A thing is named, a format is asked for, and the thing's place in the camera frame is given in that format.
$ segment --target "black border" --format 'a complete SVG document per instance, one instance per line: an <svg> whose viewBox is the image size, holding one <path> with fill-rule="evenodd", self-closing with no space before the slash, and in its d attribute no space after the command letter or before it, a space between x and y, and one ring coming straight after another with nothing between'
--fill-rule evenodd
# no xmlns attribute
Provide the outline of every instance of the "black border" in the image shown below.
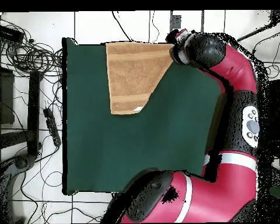
<svg viewBox="0 0 280 224"><path fill-rule="evenodd" d="M62 38L62 98L63 98L63 118L65 121L62 122L62 193L67 194L67 177L68 177L68 157L67 157L67 128L68 128L68 117L67 117L67 56L68 56L68 47L67 47L67 38Z"/></svg>

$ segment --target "circular button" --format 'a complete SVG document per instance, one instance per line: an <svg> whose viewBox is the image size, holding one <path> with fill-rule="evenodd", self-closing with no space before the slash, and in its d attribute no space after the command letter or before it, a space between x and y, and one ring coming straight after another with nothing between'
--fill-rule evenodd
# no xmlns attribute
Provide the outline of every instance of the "circular button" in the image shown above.
<svg viewBox="0 0 280 224"><path fill-rule="evenodd" d="M254 121L254 120L249 120L247 122L247 127L248 130L251 131L253 134L257 134L259 133L259 124L258 122Z"/></svg>

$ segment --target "black cable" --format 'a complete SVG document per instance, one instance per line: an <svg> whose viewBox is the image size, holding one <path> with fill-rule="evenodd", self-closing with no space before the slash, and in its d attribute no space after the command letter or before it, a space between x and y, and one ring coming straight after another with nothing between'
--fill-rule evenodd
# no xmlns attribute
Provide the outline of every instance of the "black cable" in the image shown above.
<svg viewBox="0 0 280 224"><path fill-rule="evenodd" d="M26 133L26 131L25 131L25 129L24 129L24 126L22 125L22 123L21 123L21 121L20 121L20 119L19 119L19 116L16 114L16 112L11 108L11 107L9 107L8 105L6 105L5 103L3 103L3 102L1 102L1 104L3 104L4 106L6 106L8 109L10 109L10 110L12 110L13 111L13 113L16 115L16 118L17 118L17 120L18 120L18 122L19 122L19 124L20 124L20 126L21 126L21 128L22 128L22 130L24 131L24 133L25 133L25 137L26 137L26 142L28 142L28 136L27 136L27 133Z"/></svg>
<svg viewBox="0 0 280 224"><path fill-rule="evenodd" d="M42 175L42 173L41 173L41 160L42 160L42 155L43 155L43 148L44 148L44 141L48 138L48 137L51 137L51 135L47 135L45 138L44 138L44 140L43 140L43 145L42 145L42 147L41 147L41 155L40 155L40 160L39 160L39 162L40 162L40 177L41 177L41 179L43 180L43 182L44 182L44 184L46 184L47 186L50 186L50 187L55 187L54 185L49 185L49 184L47 184L46 183L46 179L44 179L44 177L43 177L43 175Z"/></svg>
<svg viewBox="0 0 280 224"><path fill-rule="evenodd" d="M72 211L71 211L71 224L72 224L72 222L73 222L73 216L74 216L74 196L72 195Z"/></svg>
<svg viewBox="0 0 280 224"><path fill-rule="evenodd" d="M44 211L47 209L47 203L44 203L44 205L45 205L45 209L44 209ZM35 222L37 222L44 214L43 214L44 212L43 212L43 208L41 209L41 215L34 221L34 222L32 222L31 224L34 224Z"/></svg>
<svg viewBox="0 0 280 224"><path fill-rule="evenodd" d="M48 219L45 221L45 224L48 222L48 220L51 218L51 216L53 216L53 215L64 214L64 213L67 213L67 212L69 212L69 211L73 211L74 209L77 210L77 211L79 211L79 212L82 213L83 215L90 217L90 218L92 219L92 221L94 220L94 221L96 221L96 222L99 222L99 221L97 220L97 218L102 218L101 216L97 216L97 217L90 216L90 215L84 213L83 211L81 211L81 210L78 209L78 208L71 208L71 209L68 209L67 211L52 213L52 214L48 217Z"/></svg>
<svg viewBox="0 0 280 224"><path fill-rule="evenodd" d="M256 47L257 47L261 42L263 42L264 40L268 40L268 39L270 39L270 38L272 38L272 37L275 37L275 36L277 36L278 34L280 34L280 32L275 33L275 34L273 34L272 36L269 36L268 38L264 38L263 40L259 41L259 42L254 46L254 48L253 48L253 50L252 50L252 54L255 54L255 52L256 52ZM278 55L279 47L280 47L280 42L279 42L279 44L278 44L278 48L277 48L277 52L276 52L275 58L274 58L274 60L271 62L272 64L271 64L270 66L265 67L266 69L269 70L269 72L267 72L267 75L270 75L270 74L271 74L271 72L272 72L272 71L271 71L271 68L274 68L274 69L278 72L277 75L275 75L274 77L269 77L269 76L268 76L268 78L270 78L270 79L274 79L274 78L276 78L276 77L280 74L279 66L275 65L275 64L280 64L279 62L275 62L276 57L277 57L277 55Z"/></svg>
<svg viewBox="0 0 280 224"><path fill-rule="evenodd" d="M114 19L116 20L116 22L118 23L118 25L120 26L120 28L121 28L121 30L123 31L123 33L125 34L125 36L128 38L128 40L129 40L129 41L132 41L132 40L128 37L128 35L125 33L123 27L120 25L119 21L118 21L117 18L115 17L114 11L112 11L112 15L113 15L113 18L114 18Z"/></svg>
<svg viewBox="0 0 280 224"><path fill-rule="evenodd" d="M54 52L53 48L47 44L30 43L27 40L25 33L27 30L23 30L16 25L14 25L14 29L20 30L24 33L24 43L20 45L11 43L10 41L5 41L4 39L0 38L0 58L3 49L5 49L5 55L11 65L13 65L16 69L26 73L38 70L43 73L43 75L45 75L47 72L52 72L52 68L61 66L62 50ZM52 51L43 48L42 46L44 45L49 47ZM22 50L25 53L19 54L19 50Z"/></svg>
<svg viewBox="0 0 280 224"><path fill-rule="evenodd" d="M42 160L55 154L57 151L59 150L59 148L55 149L55 151L43 158L41 158ZM36 173L23 187L25 187L30 181L32 181L40 172ZM15 196L20 190L17 190L12 196Z"/></svg>
<svg viewBox="0 0 280 224"><path fill-rule="evenodd" d="M53 171L52 173L50 173L48 176L47 176L47 178L45 178L45 180L44 180L44 184L43 184L43 189L41 190L41 200L42 200L42 206L41 206L41 215L43 216L43 219L44 219L44 224L45 224L45 222L46 222L46 209L44 209L44 211L43 211L43 208L44 208L44 205L47 205L47 204L44 204L44 185L48 185L48 186L50 186L50 187L58 187L58 186L60 186L60 185L62 185L62 182L59 184L59 185L49 185L49 184L47 184L47 179L52 175L52 174L54 174L54 173L60 173L60 172L58 172L58 171Z"/></svg>
<svg viewBox="0 0 280 224"><path fill-rule="evenodd" d="M23 184L24 184L24 182L25 182L25 179L26 179L26 171L24 172L24 179L23 179L23 181L22 181L22 183L21 183L20 190L21 190L22 194L23 194L26 198L28 198L29 200L31 200L32 202L34 202L34 203L36 204L36 209L34 210L33 214L31 215L31 217L30 217L29 220L28 220L28 223L27 223L27 224L29 224L29 222L31 221L33 215L36 213L36 211L37 211L37 209L39 208L39 206L38 206L38 204L37 204L37 202L36 202L35 200L33 200L32 198L28 197L28 196L25 194L25 192L23 191Z"/></svg>
<svg viewBox="0 0 280 224"><path fill-rule="evenodd" d="M17 155L20 151L22 151L24 148L18 150L18 151L16 152L16 154L15 154L13 157L16 157L16 155Z"/></svg>
<svg viewBox="0 0 280 224"><path fill-rule="evenodd" d="M155 29L157 30L157 37L156 37L156 40L153 41L153 42L156 42L156 41L158 40L158 38L159 38L160 31L159 31L159 29L155 26L155 24L153 23L153 18L154 18L154 16L155 16L155 10L153 11L153 15L152 15L152 24L153 24L153 26L155 27Z"/></svg>
<svg viewBox="0 0 280 224"><path fill-rule="evenodd" d="M254 46L253 50L252 50L252 54L255 54L255 52L256 52L256 47L257 47L261 42L263 42L263 41L265 41L265 40L268 40L268 39L270 39L270 38L276 37L276 36L279 35L279 34L280 34L280 32L275 33L275 34L273 34L272 36L269 36L268 38L264 38L263 40L257 42L256 45Z"/></svg>
<svg viewBox="0 0 280 224"><path fill-rule="evenodd" d="M204 10L201 11L201 28L200 28L200 32L201 33L204 32Z"/></svg>
<svg viewBox="0 0 280 224"><path fill-rule="evenodd" d="M223 28L223 33L225 33L225 24L226 24L226 10L224 10L224 28Z"/></svg>
<svg viewBox="0 0 280 224"><path fill-rule="evenodd" d="M29 220L28 220L28 223L27 223L27 224L29 224L29 222L31 221L32 217L33 217L34 214L36 213L36 211L37 211L37 209L39 208L39 206L38 206L38 204L37 204L37 202L36 202L35 200L31 199L30 197L28 197L28 196L24 193L24 191L23 191L24 185L23 185L23 184L24 184L25 179L26 179L26 172L25 172L24 180L23 180L23 182L22 182L22 184L21 184L20 190L21 190L22 194L23 194L26 198L28 198L28 199L30 199L31 201L35 202L36 205L37 205L37 206L36 206L36 209L34 210L33 214L31 215L31 217L30 217Z"/></svg>
<svg viewBox="0 0 280 224"><path fill-rule="evenodd" d="M271 64L272 62L263 61L264 64Z"/></svg>
<svg viewBox="0 0 280 224"><path fill-rule="evenodd" d="M15 201L15 202L31 202L31 200L26 200L26 199L12 199L11 201ZM35 200L36 202L57 202L57 203L63 203L63 204L71 204L72 202L70 201L52 201L52 200ZM83 204L109 204L110 202L93 202L93 201L73 201L74 203L83 203Z"/></svg>

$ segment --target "white stripe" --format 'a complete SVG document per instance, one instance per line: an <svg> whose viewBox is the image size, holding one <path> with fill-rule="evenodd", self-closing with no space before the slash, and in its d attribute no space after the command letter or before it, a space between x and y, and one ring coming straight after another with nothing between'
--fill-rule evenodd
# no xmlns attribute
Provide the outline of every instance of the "white stripe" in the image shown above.
<svg viewBox="0 0 280 224"><path fill-rule="evenodd" d="M206 155L204 158L204 165L208 164L209 155ZM222 153L222 161L221 163L231 163L244 167L248 167L256 172L256 161L246 155L238 154L238 153Z"/></svg>
<svg viewBox="0 0 280 224"><path fill-rule="evenodd" d="M185 192L185 199L184 199L184 204L183 207L181 208L180 214L177 217L175 223L181 223L183 222L184 218L186 217L186 215L188 214L189 208L190 208L190 204L191 204L191 200L192 200L192 181L190 179L190 177L184 175L187 180L187 191Z"/></svg>

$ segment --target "metal stand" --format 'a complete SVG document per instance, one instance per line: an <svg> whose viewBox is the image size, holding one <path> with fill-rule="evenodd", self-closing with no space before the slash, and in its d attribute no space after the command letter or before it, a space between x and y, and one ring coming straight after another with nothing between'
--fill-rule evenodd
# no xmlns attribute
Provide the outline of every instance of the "metal stand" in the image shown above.
<svg viewBox="0 0 280 224"><path fill-rule="evenodd" d="M0 149L27 142L27 154L0 163L0 223L16 223L12 211L12 188L16 176L31 169L39 143L40 73L33 71L29 79L28 130L0 135Z"/></svg>
<svg viewBox="0 0 280 224"><path fill-rule="evenodd" d="M269 18L271 19L271 22L269 23L269 25L261 27L255 31L237 39L237 42L245 40L246 38L249 38L257 33L260 33L261 31L264 31L264 30L267 30L267 29L270 29L270 28L276 26L280 22L280 10L271 10L271 14L270 14Z"/></svg>

